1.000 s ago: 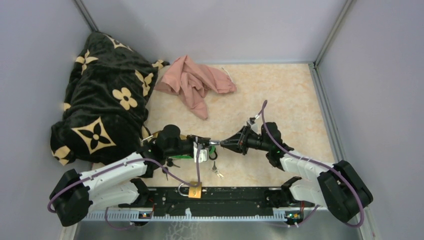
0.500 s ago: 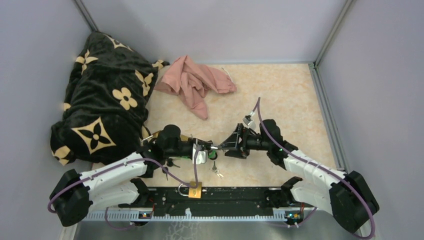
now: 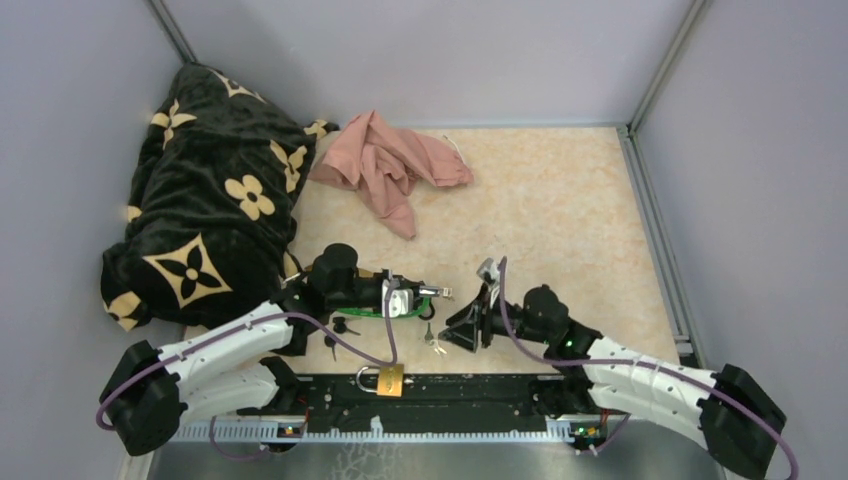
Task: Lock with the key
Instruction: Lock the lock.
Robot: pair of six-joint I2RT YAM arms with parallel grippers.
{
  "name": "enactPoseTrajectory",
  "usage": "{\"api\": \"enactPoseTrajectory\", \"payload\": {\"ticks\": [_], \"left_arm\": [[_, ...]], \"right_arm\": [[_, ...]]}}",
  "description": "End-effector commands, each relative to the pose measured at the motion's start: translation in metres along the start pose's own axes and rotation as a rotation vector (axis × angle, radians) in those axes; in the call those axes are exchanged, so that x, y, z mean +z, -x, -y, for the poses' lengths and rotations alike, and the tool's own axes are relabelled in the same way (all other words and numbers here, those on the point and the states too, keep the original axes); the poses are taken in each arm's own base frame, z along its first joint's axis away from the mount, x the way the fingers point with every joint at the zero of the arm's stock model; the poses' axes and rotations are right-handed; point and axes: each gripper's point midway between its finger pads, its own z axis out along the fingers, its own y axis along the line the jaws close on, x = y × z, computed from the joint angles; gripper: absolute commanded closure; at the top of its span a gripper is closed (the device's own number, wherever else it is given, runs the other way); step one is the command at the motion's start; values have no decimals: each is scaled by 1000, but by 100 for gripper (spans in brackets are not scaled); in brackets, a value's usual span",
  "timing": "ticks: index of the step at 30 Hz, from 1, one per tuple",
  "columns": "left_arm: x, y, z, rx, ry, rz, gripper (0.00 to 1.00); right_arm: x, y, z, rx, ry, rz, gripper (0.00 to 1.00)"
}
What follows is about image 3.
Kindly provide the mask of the brass padlock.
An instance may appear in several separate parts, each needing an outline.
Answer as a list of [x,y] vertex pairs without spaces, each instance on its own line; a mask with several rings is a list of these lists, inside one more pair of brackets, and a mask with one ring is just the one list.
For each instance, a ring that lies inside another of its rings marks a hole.
[[[292,274],[292,275],[290,275],[290,276],[288,276],[288,277],[280,277],[280,278],[279,278],[280,283],[281,283],[282,285],[285,285],[286,283],[288,283],[288,282],[291,282],[291,281],[295,280],[296,278],[298,278],[298,277],[299,277],[299,276],[301,276],[302,274],[306,274],[306,273],[311,272],[311,271],[312,271],[312,269],[313,269],[313,266],[312,266],[312,265],[307,265],[307,266],[303,267],[301,271],[296,272],[296,273],[294,273],[294,274]],[[377,272],[377,271],[372,271],[372,270],[363,269],[363,268],[359,268],[359,269],[358,269],[358,276],[359,276],[359,277],[361,277],[361,278],[373,278],[373,277],[375,277],[375,276],[377,276],[377,275],[378,275],[378,272]]]
[[[423,342],[439,358],[444,358],[447,355],[447,351],[440,345],[436,335],[433,333],[430,323],[427,324]],[[375,375],[373,386],[363,382],[363,377],[370,373],[374,373]],[[383,367],[363,366],[357,371],[354,377],[354,384],[361,391],[381,397],[399,398],[402,396],[404,386],[411,385],[412,383],[412,380],[408,380],[405,377],[405,367],[400,363]]]

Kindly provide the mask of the black-headed key bunch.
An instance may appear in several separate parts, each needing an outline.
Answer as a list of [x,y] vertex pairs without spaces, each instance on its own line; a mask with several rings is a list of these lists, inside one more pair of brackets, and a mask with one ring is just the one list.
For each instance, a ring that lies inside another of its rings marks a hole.
[[[342,335],[360,336],[361,335],[360,332],[357,332],[350,327],[348,319],[344,316],[340,316],[340,315],[333,316],[330,320],[329,326],[331,327],[331,330],[334,332],[334,334],[336,336],[342,336]],[[324,346],[327,347],[330,350],[332,359],[333,359],[334,362],[336,362],[337,361],[337,353],[336,353],[337,341],[334,340],[333,338],[331,338],[330,336],[325,336],[324,337]]]

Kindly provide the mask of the black padlock with keys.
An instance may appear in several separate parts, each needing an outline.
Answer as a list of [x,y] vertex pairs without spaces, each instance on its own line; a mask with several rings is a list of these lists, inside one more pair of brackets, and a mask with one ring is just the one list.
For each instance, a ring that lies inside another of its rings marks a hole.
[[435,316],[435,308],[431,302],[425,302],[417,310],[417,317],[424,321],[429,321]]

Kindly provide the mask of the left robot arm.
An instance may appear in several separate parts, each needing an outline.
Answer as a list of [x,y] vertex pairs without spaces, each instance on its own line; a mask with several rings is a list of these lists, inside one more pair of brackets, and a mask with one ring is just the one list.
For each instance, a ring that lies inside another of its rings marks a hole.
[[166,444],[180,428],[227,413],[298,411],[305,405],[297,374],[278,356],[305,347],[313,330],[377,365],[379,359],[339,339],[328,321],[345,309],[365,309],[390,328],[417,314],[440,291],[384,269],[366,273],[358,254],[335,243],[287,278],[248,313],[198,337],[154,348],[129,347],[99,398],[95,421],[120,438],[131,456]]

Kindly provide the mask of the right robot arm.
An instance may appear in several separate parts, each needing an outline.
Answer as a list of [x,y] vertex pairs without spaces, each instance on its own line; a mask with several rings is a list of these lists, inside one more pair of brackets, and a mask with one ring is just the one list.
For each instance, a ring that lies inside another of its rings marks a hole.
[[510,304],[498,285],[484,283],[438,338],[476,352],[496,335],[545,345],[540,357],[562,373],[572,410],[636,415],[693,441],[741,477],[765,478],[786,416],[746,370],[726,364],[715,372],[641,354],[573,319],[547,285]]

